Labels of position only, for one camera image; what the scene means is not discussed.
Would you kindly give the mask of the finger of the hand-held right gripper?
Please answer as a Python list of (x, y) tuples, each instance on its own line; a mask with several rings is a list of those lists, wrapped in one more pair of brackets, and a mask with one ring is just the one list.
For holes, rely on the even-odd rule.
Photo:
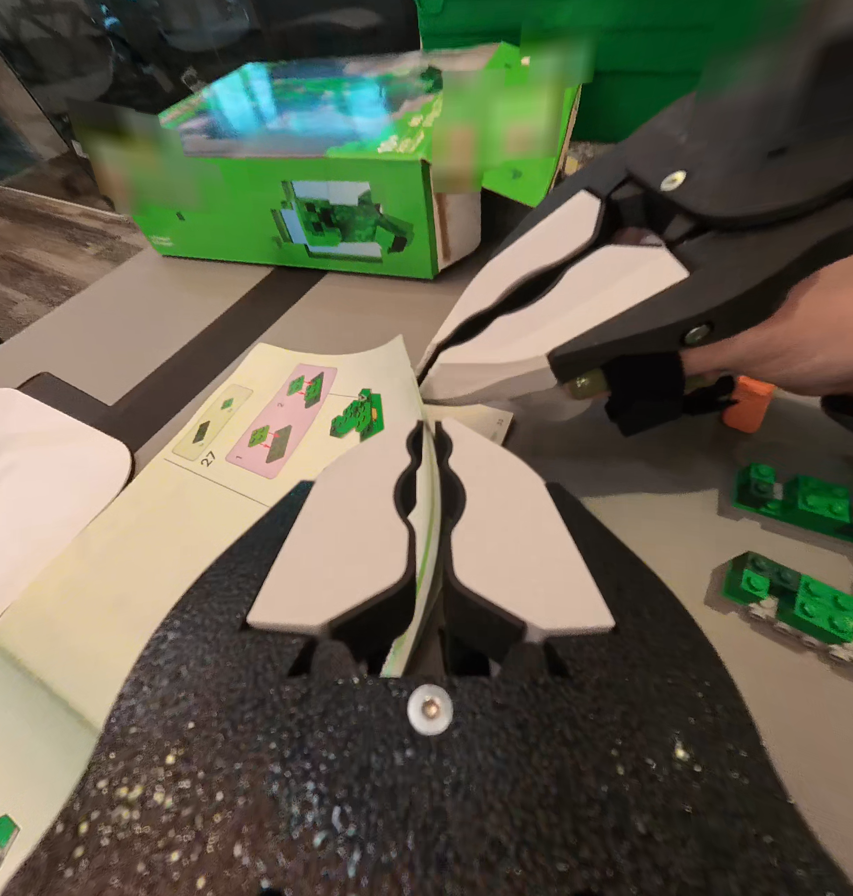
[(470, 339), (466, 333), (470, 323), (497, 311), (517, 288), (536, 283), (540, 275), (551, 273), (587, 246), (595, 236), (601, 207), (598, 196), (578, 191), (491, 258), (465, 287), (433, 336), (417, 368), (418, 381), (425, 380), (454, 339)]
[(490, 308), (477, 333), (439, 352), (423, 378), (421, 397), (429, 404), (462, 406), (552, 389), (553, 350), (688, 275), (664, 246), (602, 247), (524, 307)]

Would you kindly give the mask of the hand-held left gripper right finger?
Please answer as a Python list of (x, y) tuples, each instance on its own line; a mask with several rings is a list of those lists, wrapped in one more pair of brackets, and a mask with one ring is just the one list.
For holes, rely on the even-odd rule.
[(614, 630), (542, 476), (457, 420), (436, 426), (445, 633), (502, 664), (521, 644)]

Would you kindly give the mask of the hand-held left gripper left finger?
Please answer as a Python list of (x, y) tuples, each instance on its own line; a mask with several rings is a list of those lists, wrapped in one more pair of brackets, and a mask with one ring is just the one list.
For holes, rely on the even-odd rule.
[(399, 674), (423, 614), (427, 425), (401, 420), (326, 467), (246, 616), (251, 633), (335, 642)]

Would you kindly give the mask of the brick instruction booklet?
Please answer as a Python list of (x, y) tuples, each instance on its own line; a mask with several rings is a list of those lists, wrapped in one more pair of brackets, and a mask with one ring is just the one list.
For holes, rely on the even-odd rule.
[(317, 477), (401, 420), (423, 420), (403, 337), (260, 344), (0, 617), (0, 702), (3, 673), (51, 697), (13, 720), (31, 746), (58, 711), (96, 735), (39, 806), (34, 763), (0, 757), (0, 894), (477, 892), (449, 807), (458, 737), (411, 726), (418, 683), (246, 628)]

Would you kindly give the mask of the grey desk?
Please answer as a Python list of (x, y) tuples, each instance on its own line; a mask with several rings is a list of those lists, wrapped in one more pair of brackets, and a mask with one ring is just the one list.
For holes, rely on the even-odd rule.
[(719, 512), (756, 451), (853, 482), (853, 437), (806, 400), (778, 399), (751, 445), (713, 422), (637, 438), (600, 414), (524, 422), (510, 446), (581, 500), (589, 566), (625, 633), (560, 647), (571, 678), (546, 687), (468, 678), (449, 734), (402, 721), (413, 685), (291, 685), (260, 638), (237, 700), (204, 686), (203, 735), (123, 735), (179, 802), (129, 870), (132, 826), (108, 820), (114, 785), (65, 805), (63, 829), (19, 822), (31, 846), (0, 894), (853, 894), (853, 672), (726, 608), (714, 588), (757, 550), (843, 587), (853, 547)]

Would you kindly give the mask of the person's right hand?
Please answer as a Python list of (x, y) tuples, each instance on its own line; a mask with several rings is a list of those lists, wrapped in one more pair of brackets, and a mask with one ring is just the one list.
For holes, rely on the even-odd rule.
[(681, 358), (687, 376), (730, 373), (801, 396), (853, 397), (853, 255), (799, 283), (757, 326)]

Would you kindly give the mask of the green cardboard box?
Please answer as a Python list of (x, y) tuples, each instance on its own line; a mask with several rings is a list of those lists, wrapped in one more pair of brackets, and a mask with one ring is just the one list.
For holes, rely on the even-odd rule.
[(620, 141), (695, 90), (712, 62), (786, 26), (800, 2), (416, 1), (425, 49), (583, 39), (578, 140)]

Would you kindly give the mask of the green toy brick box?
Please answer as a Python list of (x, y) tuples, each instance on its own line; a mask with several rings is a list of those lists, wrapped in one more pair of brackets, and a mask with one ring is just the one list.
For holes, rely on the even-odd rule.
[(580, 88), (508, 43), (246, 63), (134, 119), (121, 184), (163, 255), (430, 280), (479, 246), (483, 191), (544, 199)]

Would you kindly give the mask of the orange brick separator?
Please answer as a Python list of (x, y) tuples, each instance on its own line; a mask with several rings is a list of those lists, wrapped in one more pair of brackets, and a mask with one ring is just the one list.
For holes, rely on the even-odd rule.
[(756, 433), (765, 419), (777, 387), (748, 376), (734, 378), (729, 404), (721, 411), (724, 426), (742, 434)]

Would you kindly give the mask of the green brick assembly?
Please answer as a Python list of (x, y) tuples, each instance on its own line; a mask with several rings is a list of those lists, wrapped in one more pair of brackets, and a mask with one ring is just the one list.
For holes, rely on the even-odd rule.
[(853, 666), (853, 595), (753, 552), (728, 562), (721, 594), (748, 617)]
[(771, 465), (751, 463), (735, 475), (731, 504), (853, 545), (853, 490), (848, 487), (807, 475), (782, 480)]

